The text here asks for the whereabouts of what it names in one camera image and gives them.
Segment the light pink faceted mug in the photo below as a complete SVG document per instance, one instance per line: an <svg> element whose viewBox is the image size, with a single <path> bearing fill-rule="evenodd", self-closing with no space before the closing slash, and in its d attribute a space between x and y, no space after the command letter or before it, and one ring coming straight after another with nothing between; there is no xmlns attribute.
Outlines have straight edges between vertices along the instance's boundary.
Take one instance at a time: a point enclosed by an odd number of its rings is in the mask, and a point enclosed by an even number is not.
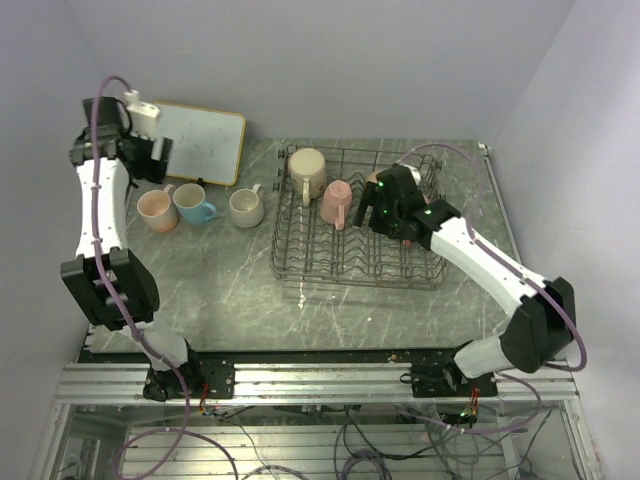
<svg viewBox="0 0 640 480"><path fill-rule="evenodd" d="M334 180L325 189L320 207L321 218L336 230L342 231L351 203L351 186L346 181Z"/></svg>

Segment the salmon pink mug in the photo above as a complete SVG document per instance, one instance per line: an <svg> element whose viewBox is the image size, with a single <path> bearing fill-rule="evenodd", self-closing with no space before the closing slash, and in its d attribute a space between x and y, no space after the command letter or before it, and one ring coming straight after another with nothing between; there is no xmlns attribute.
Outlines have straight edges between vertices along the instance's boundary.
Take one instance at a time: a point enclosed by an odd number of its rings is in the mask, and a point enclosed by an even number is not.
<svg viewBox="0 0 640 480"><path fill-rule="evenodd" d="M161 189L144 193L136 208L146 225L156 233L173 230L179 222L179 213L171 197L175 186L168 184Z"/></svg>

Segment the blue mug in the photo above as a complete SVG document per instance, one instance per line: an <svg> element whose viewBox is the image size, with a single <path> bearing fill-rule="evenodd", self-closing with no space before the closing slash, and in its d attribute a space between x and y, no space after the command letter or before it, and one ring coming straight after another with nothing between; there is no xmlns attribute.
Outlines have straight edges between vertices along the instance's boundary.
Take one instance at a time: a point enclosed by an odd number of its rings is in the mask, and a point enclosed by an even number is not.
<svg viewBox="0 0 640 480"><path fill-rule="evenodd" d="M203 225L217 214L216 207L206 200L204 188L195 183L177 187L173 192L173 202L182 219L191 225Z"/></svg>

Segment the large beige mug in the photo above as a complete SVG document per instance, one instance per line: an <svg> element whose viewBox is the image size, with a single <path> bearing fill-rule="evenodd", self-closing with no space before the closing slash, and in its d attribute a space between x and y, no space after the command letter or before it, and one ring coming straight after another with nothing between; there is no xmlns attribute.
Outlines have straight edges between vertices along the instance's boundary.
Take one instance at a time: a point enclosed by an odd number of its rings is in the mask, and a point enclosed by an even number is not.
<svg viewBox="0 0 640 480"><path fill-rule="evenodd" d="M318 149L296 150L288 160L288 170L304 207L309 207L313 199L324 193L327 185L326 160Z"/></svg>

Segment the white speckled mug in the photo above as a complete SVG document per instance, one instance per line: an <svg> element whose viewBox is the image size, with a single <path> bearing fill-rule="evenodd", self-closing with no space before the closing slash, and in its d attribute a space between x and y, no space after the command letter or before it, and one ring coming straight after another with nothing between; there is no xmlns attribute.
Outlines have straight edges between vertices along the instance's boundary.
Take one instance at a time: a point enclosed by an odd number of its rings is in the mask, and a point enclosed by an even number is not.
<svg viewBox="0 0 640 480"><path fill-rule="evenodd" d="M264 218L261 184L235 191L229 198L233 224L242 229L256 227Z"/></svg>

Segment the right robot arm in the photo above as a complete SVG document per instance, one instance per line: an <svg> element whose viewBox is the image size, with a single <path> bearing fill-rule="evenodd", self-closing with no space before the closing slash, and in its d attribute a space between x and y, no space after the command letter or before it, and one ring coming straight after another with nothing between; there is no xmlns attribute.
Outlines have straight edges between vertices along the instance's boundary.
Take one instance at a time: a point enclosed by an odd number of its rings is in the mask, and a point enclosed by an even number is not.
<svg viewBox="0 0 640 480"><path fill-rule="evenodd" d="M443 199L427 200L413 167L395 164L365 184L353 223L390 239L408 241L453 263L482 287L509 318L506 329L471 340L450 355L442 387L459 396L476 378L515 368L534 373L578 338L573 287L545 279L477 233Z"/></svg>

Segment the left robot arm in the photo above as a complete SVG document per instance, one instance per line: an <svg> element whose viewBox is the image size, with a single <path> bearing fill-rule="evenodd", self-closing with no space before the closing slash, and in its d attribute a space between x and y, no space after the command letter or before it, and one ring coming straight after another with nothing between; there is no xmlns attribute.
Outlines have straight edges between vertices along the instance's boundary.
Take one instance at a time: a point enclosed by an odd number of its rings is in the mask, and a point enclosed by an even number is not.
<svg viewBox="0 0 640 480"><path fill-rule="evenodd" d="M161 184L172 142L158 137L159 108L138 91L122 99L83 102L87 127L69 152L82 192L79 244L60 266L61 278L93 326L120 334L146 355L146 399L192 397L205 385L188 341L156 317L156 281L128 246L128 198L138 181Z"/></svg>

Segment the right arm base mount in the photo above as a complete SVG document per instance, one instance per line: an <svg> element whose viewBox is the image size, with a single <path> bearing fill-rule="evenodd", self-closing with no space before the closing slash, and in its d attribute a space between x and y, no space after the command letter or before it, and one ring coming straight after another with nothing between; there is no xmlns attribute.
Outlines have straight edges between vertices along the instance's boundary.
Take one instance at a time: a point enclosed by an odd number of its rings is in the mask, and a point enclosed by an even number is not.
<svg viewBox="0 0 640 480"><path fill-rule="evenodd" d="M498 388L492 374L469 379L462 376L453 364L423 363L412 364L408 372L400 378L402 384L409 385L414 398L496 397Z"/></svg>

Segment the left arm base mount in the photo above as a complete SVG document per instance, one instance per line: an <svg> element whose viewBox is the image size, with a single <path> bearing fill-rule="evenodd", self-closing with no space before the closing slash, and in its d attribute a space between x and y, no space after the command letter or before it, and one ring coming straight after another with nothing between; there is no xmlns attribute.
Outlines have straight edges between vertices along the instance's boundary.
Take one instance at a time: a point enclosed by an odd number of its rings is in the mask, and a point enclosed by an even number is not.
<svg viewBox="0 0 640 480"><path fill-rule="evenodd" d="M234 394L235 368L221 357L202 356L188 350L188 360L177 368L184 379L190 398L231 399ZM171 370L147 372L142 395L147 400L165 402L183 399L184 389Z"/></svg>

